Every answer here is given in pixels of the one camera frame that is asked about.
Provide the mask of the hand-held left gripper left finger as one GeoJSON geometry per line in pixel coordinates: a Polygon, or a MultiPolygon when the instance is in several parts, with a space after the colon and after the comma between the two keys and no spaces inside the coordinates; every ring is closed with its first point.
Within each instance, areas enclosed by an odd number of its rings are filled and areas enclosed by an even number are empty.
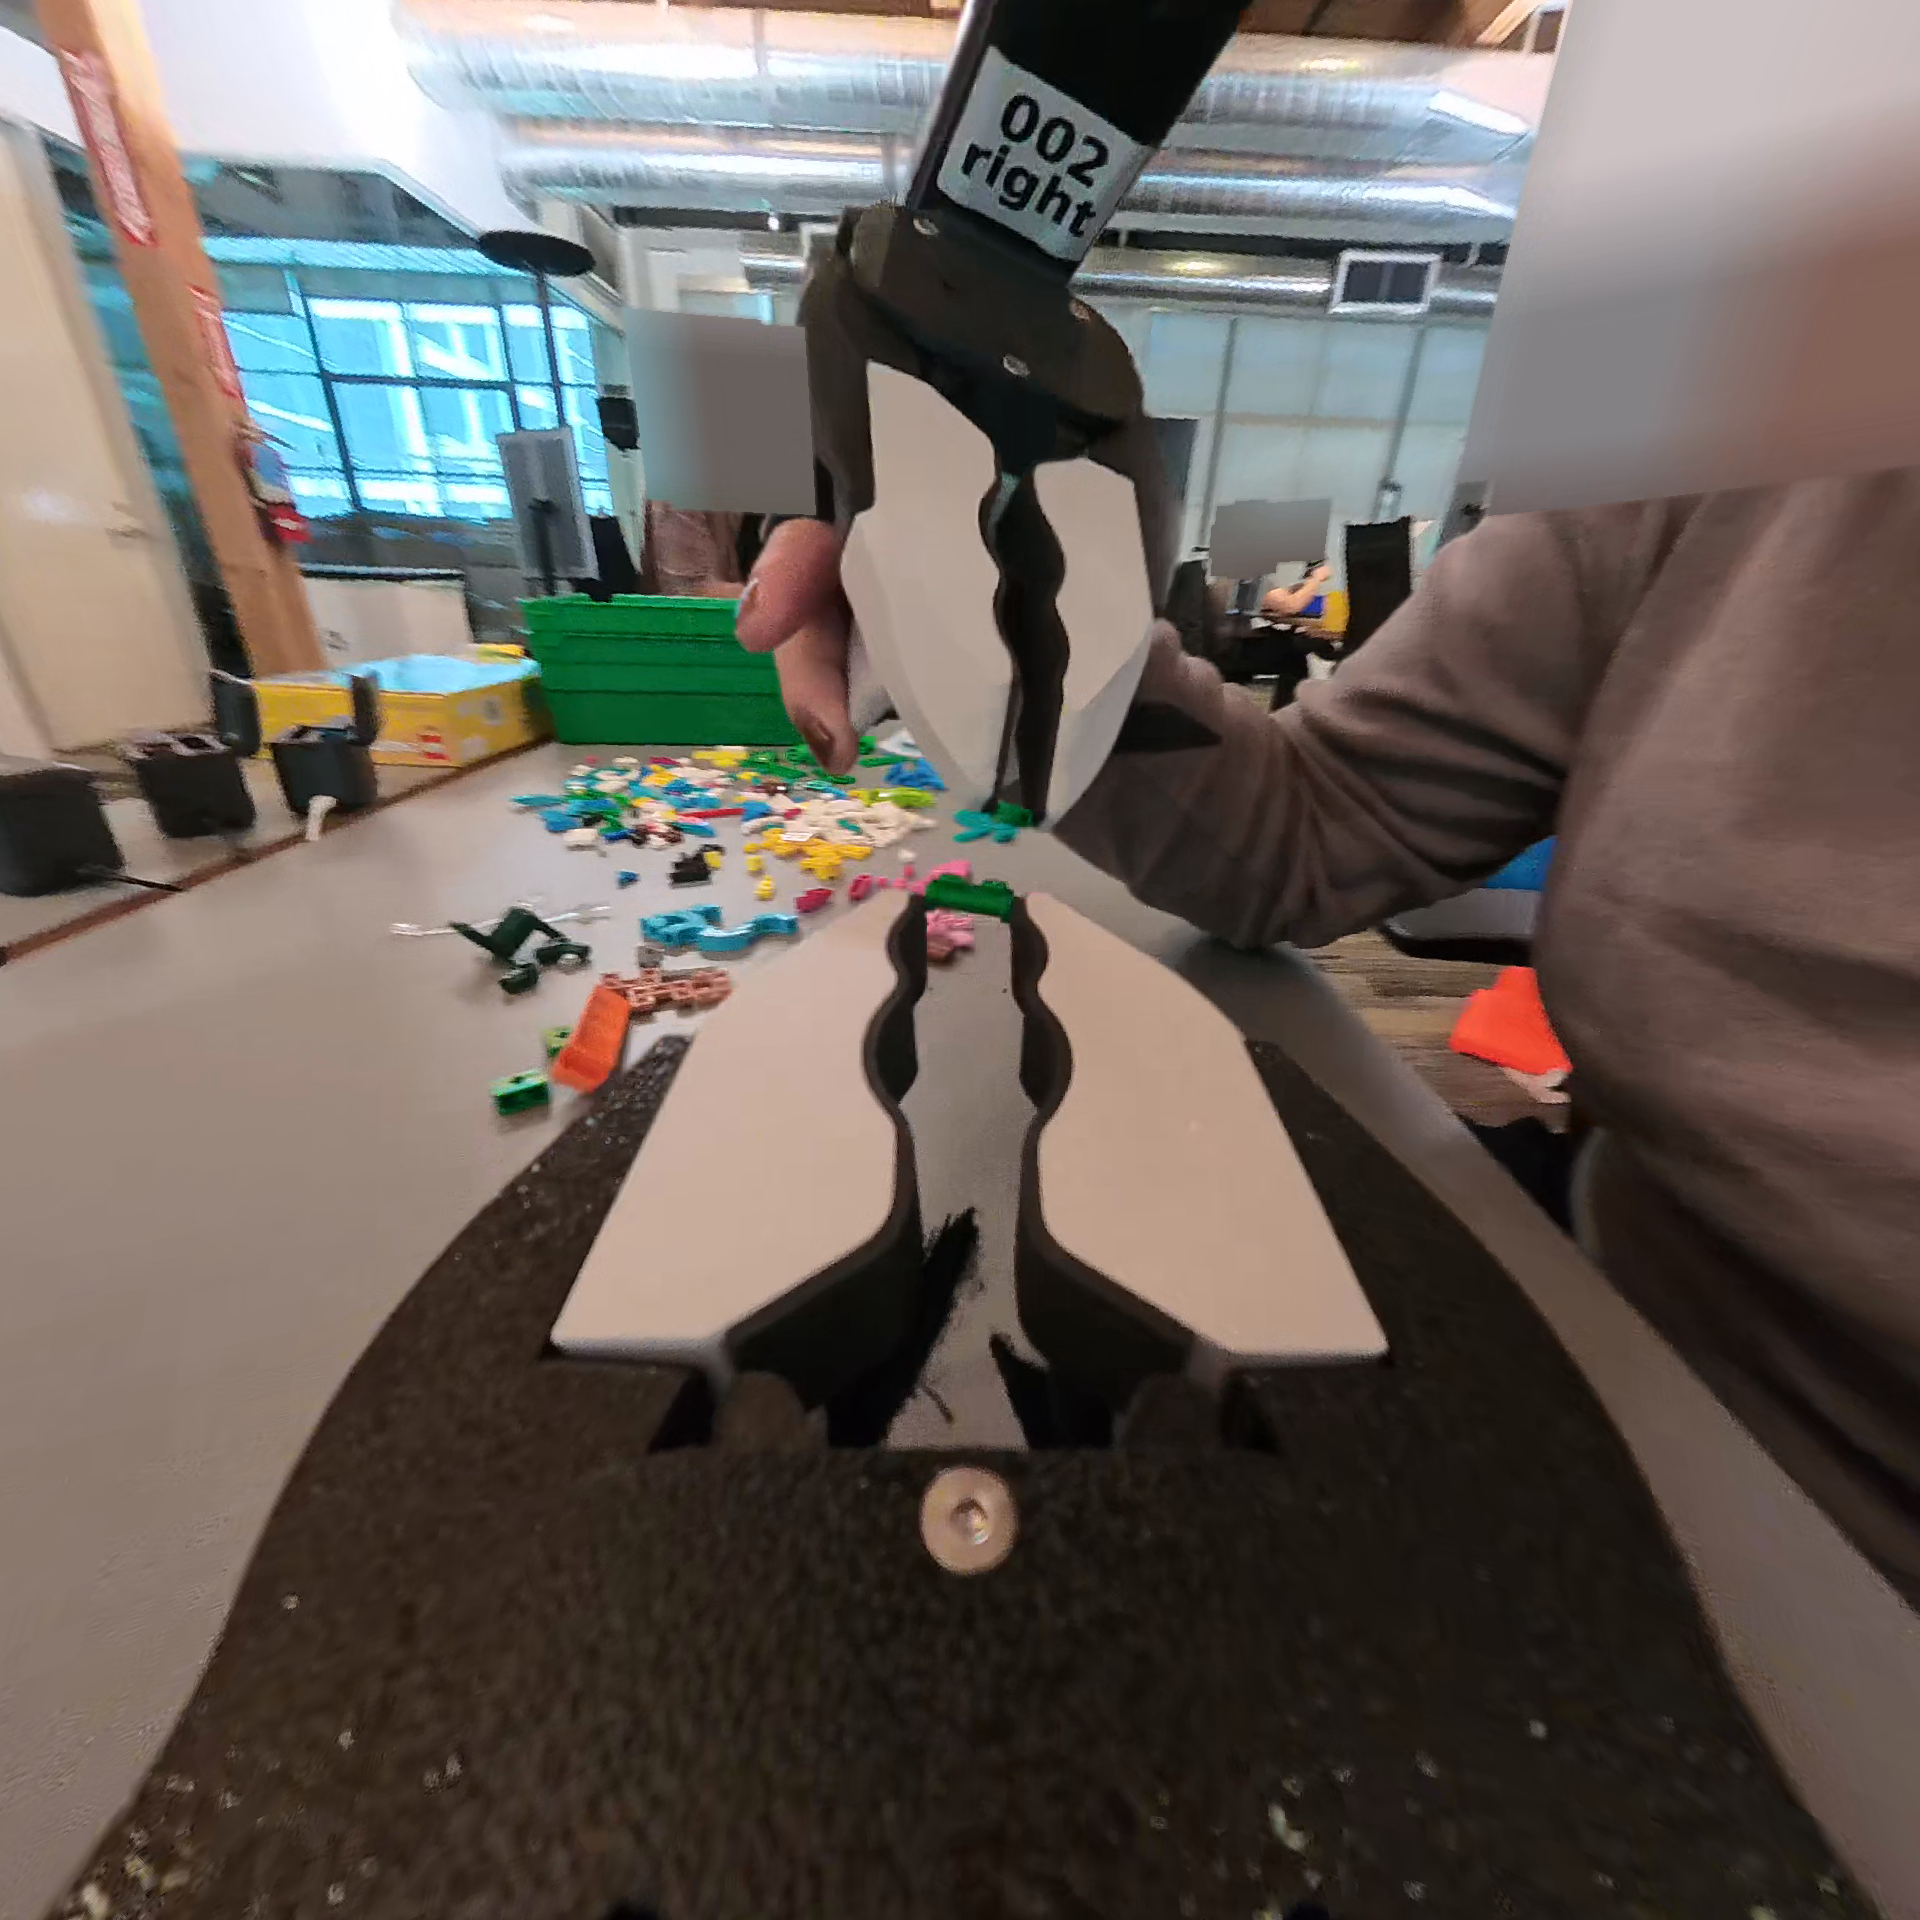
{"type": "Polygon", "coordinates": [[[877,1368],[914,1321],[926,904],[875,895],[711,1012],[548,1339],[576,1359],[877,1368]]]}

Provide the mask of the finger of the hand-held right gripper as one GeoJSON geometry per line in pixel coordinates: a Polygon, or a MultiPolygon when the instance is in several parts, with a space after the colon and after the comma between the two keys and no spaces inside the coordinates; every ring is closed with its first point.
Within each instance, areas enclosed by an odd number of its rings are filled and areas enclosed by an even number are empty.
{"type": "Polygon", "coordinates": [[[844,590],[874,673],[960,798],[1030,798],[1018,672],[1002,636],[991,441],[947,395],[866,365],[874,503],[853,519],[844,590]]]}
{"type": "Polygon", "coordinates": [[[1055,825],[1109,764],[1156,613],[1135,486],[1039,464],[1018,500],[1018,800],[1055,825]]]}

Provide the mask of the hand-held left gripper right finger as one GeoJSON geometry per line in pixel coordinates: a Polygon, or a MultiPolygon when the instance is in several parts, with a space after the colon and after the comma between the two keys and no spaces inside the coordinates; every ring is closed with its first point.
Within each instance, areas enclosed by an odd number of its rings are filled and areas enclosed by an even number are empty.
{"type": "Polygon", "coordinates": [[[1366,1365],[1384,1332],[1246,1037],[1055,895],[1012,915],[1015,1295],[1053,1368],[1366,1365]]]}

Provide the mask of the person's right forearm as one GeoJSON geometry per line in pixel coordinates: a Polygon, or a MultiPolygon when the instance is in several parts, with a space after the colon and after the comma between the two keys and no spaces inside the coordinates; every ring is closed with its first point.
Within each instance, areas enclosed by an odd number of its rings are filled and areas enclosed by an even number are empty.
{"type": "Polygon", "coordinates": [[[1610,679],[1695,503],[1492,517],[1272,712],[1156,629],[1114,756],[1052,835],[1246,950],[1459,893],[1555,828],[1613,748],[1610,679]]]}

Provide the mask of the blue curved lego piece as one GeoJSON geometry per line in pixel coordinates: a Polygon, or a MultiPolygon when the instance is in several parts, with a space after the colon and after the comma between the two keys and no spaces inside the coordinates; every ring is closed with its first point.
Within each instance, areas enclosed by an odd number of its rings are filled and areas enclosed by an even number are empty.
{"type": "Polygon", "coordinates": [[[744,918],[726,918],[718,904],[671,908],[638,924],[639,939],[660,952],[699,952],[726,959],[752,952],[764,944],[788,944],[800,936],[800,916],[762,909],[744,918]]]}

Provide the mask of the pile of mixed lego pieces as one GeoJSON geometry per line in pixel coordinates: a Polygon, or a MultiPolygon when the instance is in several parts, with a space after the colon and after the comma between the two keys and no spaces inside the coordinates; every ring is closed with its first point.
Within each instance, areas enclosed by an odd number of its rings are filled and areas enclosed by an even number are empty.
{"type": "Polygon", "coordinates": [[[675,884],[742,877],[771,903],[791,879],[805,908],[920,892],[934,873],[976,875],[942,812],[944,780],[903,728],[860,737],[850,774],[802,744],[583,756],[512,798],[570,851],[612,856],[615,884],[652,856],[675,884]]]}

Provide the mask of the dark green lego assembly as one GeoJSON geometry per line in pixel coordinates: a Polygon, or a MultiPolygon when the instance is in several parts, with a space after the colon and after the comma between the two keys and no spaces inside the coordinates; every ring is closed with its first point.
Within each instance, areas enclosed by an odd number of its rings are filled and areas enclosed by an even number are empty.
{"type": "Polygon", "coordinates": [[[493,968],[508,996],[532,992],[548,975],[579,975],[591,961],[583,932],[607,916],[606,903],[583,903],[541,912],[532,903],[512,903],[485,921],[447,918],[440,924],[392,924],[396,939],[458,939],[475,949],[493,968]]]}

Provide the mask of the yellow lego box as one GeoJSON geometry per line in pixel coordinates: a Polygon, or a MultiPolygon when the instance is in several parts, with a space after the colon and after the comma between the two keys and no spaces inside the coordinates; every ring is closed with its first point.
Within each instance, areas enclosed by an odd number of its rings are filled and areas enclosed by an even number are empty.
{"type": "Polygon", "coordinates": [[[349,680],[374,685],[381,766],[455,771],[554,735],[540,667],[524,654],[400,655],[253,684],[266,737],[352,717],[349,680]]]}

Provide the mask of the orange brick separator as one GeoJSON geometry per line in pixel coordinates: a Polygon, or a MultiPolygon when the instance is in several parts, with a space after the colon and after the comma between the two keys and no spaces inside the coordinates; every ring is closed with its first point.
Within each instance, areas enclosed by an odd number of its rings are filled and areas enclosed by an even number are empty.
{"type": "Polygon", "coordinates": [[[548,1081],[581,1094],[598,1091],[623,1063],[631,1024],[626,989],[611,975],[602,979],[548,1063],[548,1081]]]}

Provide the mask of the stack of green bins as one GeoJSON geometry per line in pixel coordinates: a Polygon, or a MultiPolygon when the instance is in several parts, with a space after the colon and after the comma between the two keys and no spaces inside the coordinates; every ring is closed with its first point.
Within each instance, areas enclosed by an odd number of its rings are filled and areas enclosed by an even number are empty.
{"type": "Polygon", "coordinates": [[[570,748],[786,748],[775,661],[735,643],[735,601],[683,595],[519,601],[555,741],[570,748]]]}

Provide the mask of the orange object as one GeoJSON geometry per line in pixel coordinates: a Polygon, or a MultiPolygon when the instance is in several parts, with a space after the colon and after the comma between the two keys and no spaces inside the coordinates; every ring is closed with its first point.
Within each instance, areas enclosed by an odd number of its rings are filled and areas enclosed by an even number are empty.
{"type": "Polygon", "coordinates": [[[1463,1059],[1526,1081],[1559,1085],[1573,1071],[1532,967],[1501,967],[1491,984],[1468,995],[1446,1041],[1463,1059]]]}

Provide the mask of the grey monitor on stand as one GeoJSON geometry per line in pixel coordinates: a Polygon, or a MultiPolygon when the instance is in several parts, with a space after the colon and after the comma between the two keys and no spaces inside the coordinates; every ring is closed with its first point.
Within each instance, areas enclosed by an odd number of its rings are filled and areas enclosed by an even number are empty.
{"type": "Polygon", "coordinates": [[[509,493],[520,569],[541,596],[598,577],[591,517],[573,437],[565,428],[524,428],[495,437],[509,493]]]}

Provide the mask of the black gripper dock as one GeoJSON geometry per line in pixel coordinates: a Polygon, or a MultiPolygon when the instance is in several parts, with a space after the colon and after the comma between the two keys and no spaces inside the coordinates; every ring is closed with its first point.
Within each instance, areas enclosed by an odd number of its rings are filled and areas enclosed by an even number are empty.
{"type": "Polygon", "coordinates": [[[319,813],[359,812],[378,805],[378,743],[381,708],[371,673],[348,679],[348,717],[296,724],[270,741],[270,756],[288,809],[309,825],[319,813]]]}
{"type": "Polygon", "coordinates": [[[3,895],[58,895],[112,879],[124,869],[126,856],[90,771],[3,756],[3,895]]]}
{"type": "Polygon", "coordinates": [[[141,732],[119,743],[139,798],[167,839],[232,839],[255,828],[246,768],[262,748],[255,685],[215,669],[211,726],[141,732]]]}

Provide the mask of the silver ventilation duct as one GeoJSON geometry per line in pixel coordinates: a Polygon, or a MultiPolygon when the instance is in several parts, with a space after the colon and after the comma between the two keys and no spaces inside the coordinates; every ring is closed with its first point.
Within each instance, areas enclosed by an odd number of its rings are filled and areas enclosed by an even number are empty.
{"type": "MultiPolygon", "coordinates": [[[[954,47],[940,16],[396,4],[414,83],[495,133],[508,195],[638,229],[738,229],[749,276],[903,191],[954,47]]],[[[1332,302],[1346,251],[1437,262],[1429,309],[1491,312],[1551,53],[1238,37],[1082,269],[1093,297],[1332,302]]]]}

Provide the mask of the wooden post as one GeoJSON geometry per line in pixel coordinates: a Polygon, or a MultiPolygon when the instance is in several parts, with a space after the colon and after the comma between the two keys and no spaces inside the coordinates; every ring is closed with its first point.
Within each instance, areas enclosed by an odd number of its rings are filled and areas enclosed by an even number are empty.
{"type": "Polygon", "coordinates": [[[255,441],[139,4],[37,3],[246,662],[318,669],[300,567],[252,489],[255,441]]]}

